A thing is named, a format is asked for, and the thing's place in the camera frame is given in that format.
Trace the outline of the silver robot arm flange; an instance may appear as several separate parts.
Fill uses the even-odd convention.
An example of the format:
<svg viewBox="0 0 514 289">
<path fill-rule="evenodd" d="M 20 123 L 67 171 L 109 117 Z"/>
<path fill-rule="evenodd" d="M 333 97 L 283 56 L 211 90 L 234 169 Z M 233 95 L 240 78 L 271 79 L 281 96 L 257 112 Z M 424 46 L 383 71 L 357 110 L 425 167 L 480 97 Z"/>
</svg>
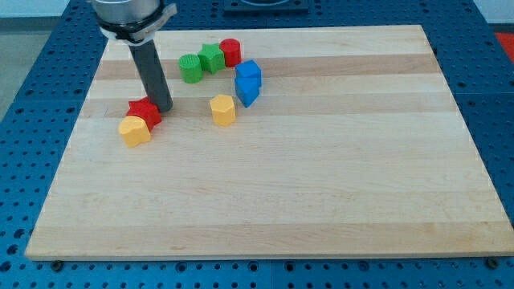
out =
<svg viewBox="0 0 514 289">
<path fill-rule="evenodd" d="M 91 0 L 102 34 L 110 40 L 140 46 L 177 14 L 175 3 L 163 0 Z"/>
</svg>

